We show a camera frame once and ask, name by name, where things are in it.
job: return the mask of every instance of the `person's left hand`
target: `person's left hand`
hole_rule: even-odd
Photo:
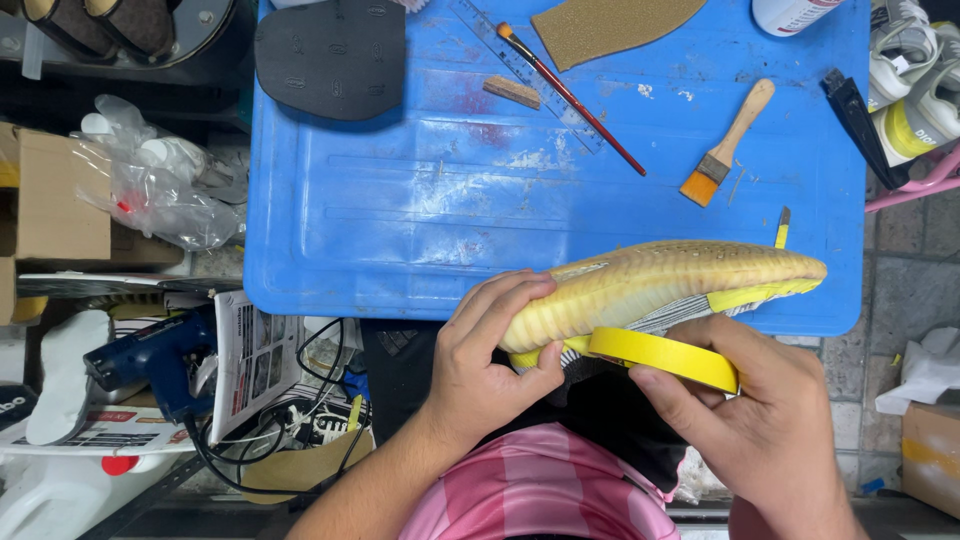
[[[437,437],[468,450],[564,382],[562,341],[544,347],[522,376],[491,363],[514,315],[556,288],[549,273],[528,268],[479,283],[460,301],[437,335],[430,395],[417,413]]]

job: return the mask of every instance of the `pink chair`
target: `pink chair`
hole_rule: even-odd
[[[923,180],[912,180],[899,189],[883,189],[873,201],[867,201],[866,211],[876,212],[899,203],[920,199],[927,195],[960,187],[960,144],[952,149],[937,148],[925,155],[939,162]]]

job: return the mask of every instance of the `paintbrush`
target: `paintbrush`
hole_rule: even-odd
[[[760,79],[756,82],[747,94],[747,99],[743,100],[743,105],[740,106],[740,111],[733,119],[723,140],[704,155],[690,178],[680,186],[680,192],[683,195],[701,207],[707,207],[713,193],[730,172],[730,167],[733,165],[733,151],[740,142],[740,137],[747,132],[747,128],[754,123],[756,116],[766,107],[773,95],[773,82],[769,79]]]
[[[501,22],[500,24],[496,25],[496,32],[500,34],[500,37],[503,37],[507,40],[507,42],[513,45],[523,59],[530,63],[530,65],[534,66],[534,69],[539,71],[543,78],[546,79],[547,82],[550,83],[550,85],[553,86],[554,89],[556,89],[560,95],[562,95],[564,99],[571,106],[573,106],[573,108],[576,109],[577,112],[579,112],[587,120],[587,122],[589,122],[591,126],[593,126],[593,129],[596,130],[600,136],[604,137],[607,142],[609,142],[609,144],[620,153],[620,156],[623,156],[623,159],[626,160],[634,169],[636,169],[636,172],[640,173],[640,176],[647,176],[647,171],[636,162],[634,157],[631,156],[630,153],[627,152],[623,146],[616,141],[615,138],[613,138],[613,135],[610,135],[610,132],[607,131],[607,128],[604,128],[600,121],[590,114],[590,111],[584,107],[584,104],[580,103],[580,100],[578,100],[570,92],[570,90],[566,89],[566,86],[564,86],[564,84],[560,82],[560,79],[558,79],[557,76],[550,71],[550,68],[544,65],[543,62],[537,58],[537,55],[535,55],[534,52],[523,43],[523,41],[520,41],[520,38],[517,37],[516,34],[514,34],[514,31],[510,29],[509,24]]]

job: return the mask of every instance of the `blue plastic tray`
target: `blue plastic tray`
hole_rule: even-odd
[[[708,0],[668,36],[561,74],[646,178],[609,145],[587,152],[546,108],[485,92],[487,77],[513,76],[449,1],[407,18],[399,108],[336,122],[256,87],[244,285],[258,307],[444,320],[503,270],[665,238],[773,244],[788,205],[787,248],[824,261],[829,276],[742,320],[805,335],[854,324],[866,169],[819,82],[836,66],[866,91],[868,0],[793,37],[759,30],[748,0]],[[558,0],[475,3],[552,67],[529,21]],[[260,2],[261,17],[271,9]],[[737,149],[746,172],[736,186],[734,166],[701,209],[678,188],[761,77],[777,92]]]

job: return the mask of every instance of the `tape roll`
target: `tape roll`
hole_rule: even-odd
[[[659,368],[728,394],[735,394],[739,386],[736,368],[726,358],[649,333],[598,327],[593,329],[589,351],[627,367],[643,364]]]

